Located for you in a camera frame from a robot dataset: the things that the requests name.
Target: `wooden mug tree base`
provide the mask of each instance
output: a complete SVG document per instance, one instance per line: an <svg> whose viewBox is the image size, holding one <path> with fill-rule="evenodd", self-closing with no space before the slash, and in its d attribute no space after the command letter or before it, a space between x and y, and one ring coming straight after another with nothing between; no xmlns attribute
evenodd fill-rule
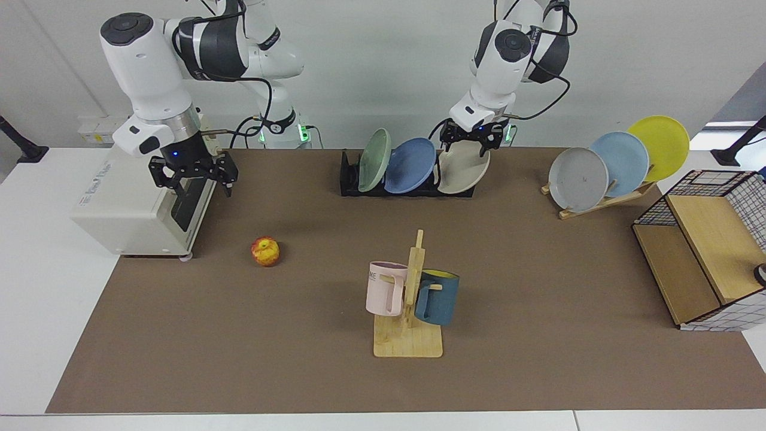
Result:
<svg viewBox="0 0 766 431"><path fill-rule="evenodd" d="M404 310L398 316L375 316L373 353L376 357L441 357L441 326L415 317L415 300L421 284L426 256L423 231L417 231L415 246L410 248L407 281L404 283Z"/></svg>

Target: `blue plate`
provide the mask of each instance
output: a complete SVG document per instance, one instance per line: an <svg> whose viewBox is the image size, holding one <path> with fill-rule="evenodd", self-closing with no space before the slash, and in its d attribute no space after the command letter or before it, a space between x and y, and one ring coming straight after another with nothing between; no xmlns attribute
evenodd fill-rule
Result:
<svg viewBox="0 0 766 431"><path fill-rule="evenodd" d="M391 151L385 171L387 192L400 195L423 184L436 163L436 148L426 138L414 138Z"/></svg>
<svg viewBox="0 0 766 431"><path fill-rule="evenodd" d="M627 132L612 132L598 138L591 151L607 165L609 183L617 184L607 197L617 198L637 189L649 171L649 153L640 139Z"/></svg>

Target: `grid pattern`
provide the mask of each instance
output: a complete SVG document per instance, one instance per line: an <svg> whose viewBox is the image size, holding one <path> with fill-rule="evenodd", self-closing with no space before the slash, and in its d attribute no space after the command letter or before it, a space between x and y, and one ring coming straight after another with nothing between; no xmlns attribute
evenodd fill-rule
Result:
<svg viewBox="0 0 766 431"><path fill-rule="evenodd" d="M748 227L750 234L766 252L766 184L753 175L732 190L726 199Z"/></svg>
<svg viewBox="0 0 766 431"><path fill-rule="evenodd" d="M662 199L642 214L635 223L637 225L676 226L678 222L673 216L673 212L670 211L666 196L726 196L742 180L753 175L752 172L693 170L674 185Z"/></svg>
<svg viewBox="0 0 766 431"><path fill-rule="evenodd" d="M766 323L766 291L761 290L742 298L725 308L720 308L689 324L682 324L684 331L744 331Z"/></svg>

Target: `brown table mat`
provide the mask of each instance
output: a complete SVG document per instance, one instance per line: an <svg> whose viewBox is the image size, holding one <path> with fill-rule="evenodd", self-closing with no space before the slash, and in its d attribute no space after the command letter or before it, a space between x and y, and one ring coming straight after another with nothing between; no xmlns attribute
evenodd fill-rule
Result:
<svg viewBox="0 0 766 431"><path fill-rule="evenodd" d="M47 411L765 408L741 334L673 326L630 230L660 194L560 221L539 192L560 151L493 152L470 200L342 198L340 152L234 151L194 259L119 260ZM378 359L368 263L406 263L418 228L461 276L444 356Z"/></svg>

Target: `gray plate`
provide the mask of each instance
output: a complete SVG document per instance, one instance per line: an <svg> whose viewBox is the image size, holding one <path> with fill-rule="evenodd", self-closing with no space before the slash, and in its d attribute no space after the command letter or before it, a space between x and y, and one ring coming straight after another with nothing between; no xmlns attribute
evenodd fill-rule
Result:
<svg viewBox="0 0 766 431"><path fill-rule="evenodd" d="M585 212L607 194L609 172L598 154L587 148L570 148L556 157L548 181L558 206Z"/></svg>

